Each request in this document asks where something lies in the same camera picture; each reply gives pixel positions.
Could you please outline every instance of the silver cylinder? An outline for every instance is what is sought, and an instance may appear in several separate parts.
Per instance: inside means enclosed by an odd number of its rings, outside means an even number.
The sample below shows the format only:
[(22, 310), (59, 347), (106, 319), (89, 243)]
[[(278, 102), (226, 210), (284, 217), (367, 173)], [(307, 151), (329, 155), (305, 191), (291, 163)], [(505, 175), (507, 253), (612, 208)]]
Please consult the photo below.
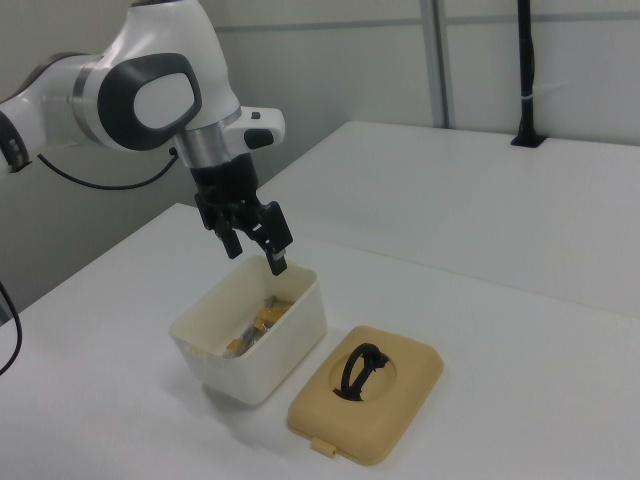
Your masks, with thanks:
[(174, 139), (178, 155), (187, 168), (215, 167), (233, 160), (224, 144), (224, 127), (242, 115), (238, 109), (224, 120), (196, 130), (185, 130)]

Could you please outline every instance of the object inside container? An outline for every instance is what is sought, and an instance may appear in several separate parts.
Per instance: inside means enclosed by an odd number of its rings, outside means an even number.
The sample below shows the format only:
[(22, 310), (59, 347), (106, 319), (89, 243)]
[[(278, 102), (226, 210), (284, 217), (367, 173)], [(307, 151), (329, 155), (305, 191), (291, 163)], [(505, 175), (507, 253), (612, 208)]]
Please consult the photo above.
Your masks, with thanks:
[(229, 342), (223, 358), (237, 358), (247, 353), (287, 313), (291, 305), (291, 302), (278, 299), (276, 296), (265, 299), (264, 305), (260, 307), (251, 324), (240, 337)]

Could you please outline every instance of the white wall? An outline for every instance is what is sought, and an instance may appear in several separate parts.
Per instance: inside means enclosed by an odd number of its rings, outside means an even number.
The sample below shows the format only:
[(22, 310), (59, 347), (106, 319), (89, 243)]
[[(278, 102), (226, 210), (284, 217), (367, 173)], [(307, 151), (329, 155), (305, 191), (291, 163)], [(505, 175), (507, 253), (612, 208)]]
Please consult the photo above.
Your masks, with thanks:
[[(102, 52), (130, 3), (2, 0), (0, 99), (52, 53)], [(69, 148), (52, 152), (49, 159), (90, 181), (133, 183), (162, 168), (169, 160), (167, 148), (135, 155)], [(153, 186), (119, 193), (71, 184), (36, 161), (0, 181), (0, 279), (23, 309), (175, 202), (191, 202), (193, 193), (180, 164)], [(212, 238), (212, 248), (218, 247), (216, 241)]]
[[(536, 129), (640, 145), (640, 3), (533, 0)], [(515, 133), (520, 120), (517, 2), (444, 0), (452, 127)]]
[(285, 115), (270, 178), (350, 120), (433, 126), (420, 0), (203, 0), (244, 105)]
[[(132, 1), (3, 0), (0, 98), (51, 53), (103, 51)], [(441, 124), (438, 72), (427, 68), (425, 50), (431, 0), (201, 3), (243, 105), (285, 114), (285, 144), (255, 155), (263, 182), (350, 120)], [(168, 159), (166, 149), (133, 157), (76, 148), (50, 157), (102, 183), (144, 179)], [(36, 162), (0, 184), (0, 278), (22, 309), (169, 205), (191, 203), (193, 190), (178, 165), (145, 190), (108, 193), (67, 183)], [(212, 236), (212, 248), (216, 242)]]

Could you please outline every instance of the lid handle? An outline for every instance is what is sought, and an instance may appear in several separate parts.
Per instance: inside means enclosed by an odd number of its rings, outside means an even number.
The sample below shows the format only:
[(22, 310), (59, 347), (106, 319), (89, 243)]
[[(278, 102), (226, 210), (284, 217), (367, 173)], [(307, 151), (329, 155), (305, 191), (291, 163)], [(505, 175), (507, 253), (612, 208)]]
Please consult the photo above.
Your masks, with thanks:
[[(358, 378), (356, 378), (353, 384), (350, 385), (349, 381), (351, 380), (353, 367), (355, 367), (356, 362), (360, 357), (364, 360), (364, 368), (358, 375)], [(345, 400), (361, 402), (362, 387), (369, 379), (369, 376), (375, 372), (377, 368), (384, 368), (388, 361), (389, 357), (380, 352), (378, 347), (371, 343), (363, 343), (349, 356), (349, 359), (344, 366), (344, 371), (342, 372), (340, 388), (334, 389), (333, 393)]]

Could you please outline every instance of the black pole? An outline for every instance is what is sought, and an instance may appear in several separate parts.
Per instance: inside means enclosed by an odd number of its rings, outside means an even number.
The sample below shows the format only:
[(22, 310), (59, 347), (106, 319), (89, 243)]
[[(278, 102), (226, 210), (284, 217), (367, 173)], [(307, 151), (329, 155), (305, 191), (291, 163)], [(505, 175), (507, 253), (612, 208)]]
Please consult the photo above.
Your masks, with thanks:
[(518, 31), (520, 37), (520, 96), (522, 118), (518, 135), (511, 145), (536, 148), (547, 137), (538, 135), (533, 126), (533, 77), (535, 76), (535, 56), (531, 37), (531, 4), (529, 0), (518, 0)]

